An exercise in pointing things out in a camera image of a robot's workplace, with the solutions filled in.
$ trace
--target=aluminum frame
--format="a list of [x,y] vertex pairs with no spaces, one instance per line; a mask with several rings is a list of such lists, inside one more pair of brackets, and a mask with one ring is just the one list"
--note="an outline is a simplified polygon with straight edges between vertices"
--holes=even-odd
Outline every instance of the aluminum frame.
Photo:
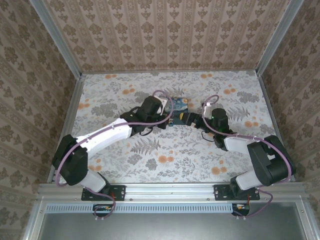
[[55,24],[52,16],[50,15],[46,4],[42,0],[30,0],[32,6],[34,7],[36,13],[39,15],[41,21],[43,22],[46,30],[49,32],[51,38],[53,39],[55,45],[59,49],[61,55],[63,56],[66,64],[73,73],[75,79],[80,79],[81,77],[81,67],[74,58],[72,51],[65,42],[62,33],[59,31],[57,25]]
[[[159,70],[115,70],[115,71],[84,71],[83,75],[95,75],[95,74],[151,74],[151,73],[178,73],[178,72],[225,72],[225,71],[234,71],[233,68],[224,68],[224,69],[159,69]],[[243,68],[236,69],[236,71],[255,71],[254,68]]]
[[[45,214],[84,213],[92,214],[95,203],[47,203]],[[114,209],[115,214],[181,214],[181,213],[232,213],[232,203],[133,203],[119,202]]]
[[[124,183],[126,196],[124,202],[118,204],[207,204],[207,203],[244,203],[246,201],[216,201],[214,185],[228,184],[228,182],[206,183]],[[57,187],[54,183],[41,184],[35,205],[26,228],[24,240],[37,240],[45,217],[47,204],[83,204],[81,186]],[[302,182],[288,182],[263,187],[263,190],[273,194],[274,203],[296,203],[305,236],[308,240],[318,240],[319,233],[314,225],[311,209],[306,206],[308,196]],[[253,203],[266,203],[269,195],[260,194],[260,200]],[[86,203],[105,204],[110,201],[86,201]]]
[[266,70],[271,58],[286,35],[287,30],[289,29],[303,2],[304,0],[294,0],[289,2],[256,67],[258,75],[262,75]]

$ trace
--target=floral mat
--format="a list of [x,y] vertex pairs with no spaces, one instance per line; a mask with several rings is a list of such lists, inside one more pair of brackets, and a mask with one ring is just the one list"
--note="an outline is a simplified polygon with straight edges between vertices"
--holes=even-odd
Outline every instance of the floral mat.
[[[110,124],[155,90],[187,98],[189,112],[195,113],[201,113],[201,101],[219,94],[215,106],[226,110],[234,132],[259,137],[275,134],[252,70],[87,75],[72,135]],[[200,130],[174,125],[118,141],[93,156],[88,167],[112,183],[186,183],[229,181],[252,164],[249,156],[216,148],[202,138]]]

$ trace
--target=table surface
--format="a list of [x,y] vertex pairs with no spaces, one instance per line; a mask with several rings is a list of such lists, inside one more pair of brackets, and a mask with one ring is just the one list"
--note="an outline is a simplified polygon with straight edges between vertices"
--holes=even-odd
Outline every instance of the table surface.
[[[275,134],[252,70],[87,75],[72,135],[86,135],[110,124],[155,90],[187,98],[189,112],[195,113],[201,113],[201,102],[208,96],[218,94],[215,107],[226,110],[234,132],[259,137]],[[205,141],[199,129],[177,125],[165,130],[155,127],[148,136],[137,134],[118,141],[89,159],[88,167],[111,183],[186,183],[229,181],[252,169],[252,164],[249,156]]]

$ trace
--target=small box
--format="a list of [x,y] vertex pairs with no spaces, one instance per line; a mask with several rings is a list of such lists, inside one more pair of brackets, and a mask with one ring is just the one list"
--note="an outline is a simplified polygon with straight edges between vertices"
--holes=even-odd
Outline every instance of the small box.
[[[188,99],[184,97],[172,97],[173,101],[173,113],[169,120],[169,127],[173,125],[185,125],[180,119],[180,114],[188,113]],[[171,111],[171,103],[168,101],[165,111],[169,114]]]

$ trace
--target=floor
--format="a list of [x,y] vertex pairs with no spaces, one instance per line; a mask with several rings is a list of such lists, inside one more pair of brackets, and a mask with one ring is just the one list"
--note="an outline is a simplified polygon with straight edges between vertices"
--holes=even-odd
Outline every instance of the floor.
[[273,203],[246,220],[230,213],[115,213],[103,221],[88,213],[46,214],[39,240],[56,239],[306,240],[306,236],[295,203]]
[[[85,76],[72,135],[82,136],[113,122],[155,90],[188,98],[189,112],[219,94],[234,132],[266,137],[275,134],[256,73],[252,71],[155,72]],[[189,126],[154,128],[97,153],[88,167],[111,183],[220,182],[252,168],[248,156],[217,149]]]

